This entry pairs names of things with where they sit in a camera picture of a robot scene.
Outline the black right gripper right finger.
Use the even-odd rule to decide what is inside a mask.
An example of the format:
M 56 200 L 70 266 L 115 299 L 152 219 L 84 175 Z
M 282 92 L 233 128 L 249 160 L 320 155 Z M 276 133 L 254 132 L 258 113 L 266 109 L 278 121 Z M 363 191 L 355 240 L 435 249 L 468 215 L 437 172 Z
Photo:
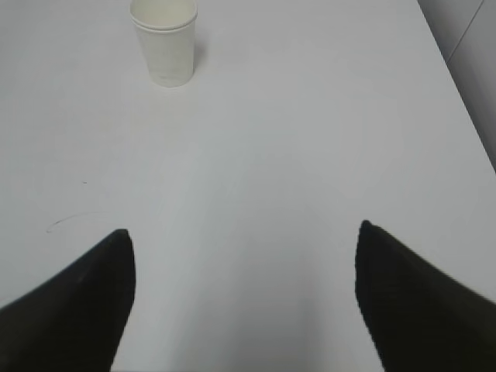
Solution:
M 495 304 L 363 221 L 355 294 L 386 371 L 493 371 Z

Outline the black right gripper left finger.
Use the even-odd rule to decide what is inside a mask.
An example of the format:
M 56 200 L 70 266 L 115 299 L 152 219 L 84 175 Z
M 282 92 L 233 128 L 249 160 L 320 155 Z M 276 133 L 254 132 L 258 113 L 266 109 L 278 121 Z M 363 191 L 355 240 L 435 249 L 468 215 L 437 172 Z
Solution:
M 117 229 L 1 309 L 3 371 L 110 371 L 133 307 L 136 264 Z

